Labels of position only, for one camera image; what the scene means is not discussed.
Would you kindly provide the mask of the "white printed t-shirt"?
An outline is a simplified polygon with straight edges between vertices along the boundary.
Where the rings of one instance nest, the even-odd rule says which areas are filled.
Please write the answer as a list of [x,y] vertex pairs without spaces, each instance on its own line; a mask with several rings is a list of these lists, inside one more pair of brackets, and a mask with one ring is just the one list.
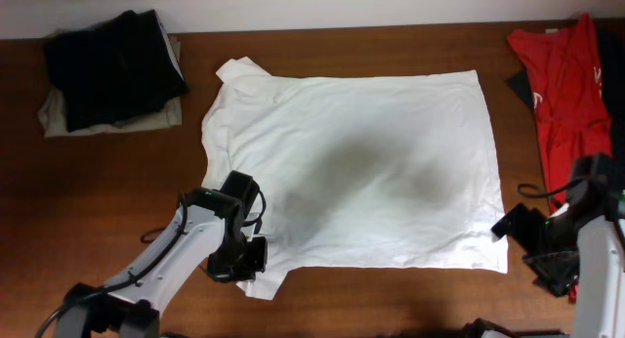
[[362,78],[218,69],[201,124],[206,188],[248,174],[264,200],[270,300],[300,268],[508,270],[492,234],[504,206],[486,101],[473,70]]

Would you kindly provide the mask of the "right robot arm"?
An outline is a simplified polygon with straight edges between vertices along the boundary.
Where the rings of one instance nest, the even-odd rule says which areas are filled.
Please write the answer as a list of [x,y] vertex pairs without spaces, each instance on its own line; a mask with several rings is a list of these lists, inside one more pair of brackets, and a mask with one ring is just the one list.
[[624,175],[611,157],[598,153],[574,163],[569,182],[526,198],[565,193],[551,216],[520,203],[492,228],[525,251],[522,261],[551,294],[576,294],[574,337],[624,335]]

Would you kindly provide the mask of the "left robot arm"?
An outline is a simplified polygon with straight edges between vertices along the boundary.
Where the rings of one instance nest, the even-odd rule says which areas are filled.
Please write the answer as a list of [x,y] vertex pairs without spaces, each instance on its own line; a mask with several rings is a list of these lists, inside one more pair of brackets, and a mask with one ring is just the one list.
[[121,337],[157,337],[160,318],[200,265],[220,283],[252,281],[266,268],[263,200],[252,177],[232,171],[217,190],[197,188],[179,197],[172,222],[125,270],[100,287],[74,285],[40,326],[57,337],[88,337],[111,330]]

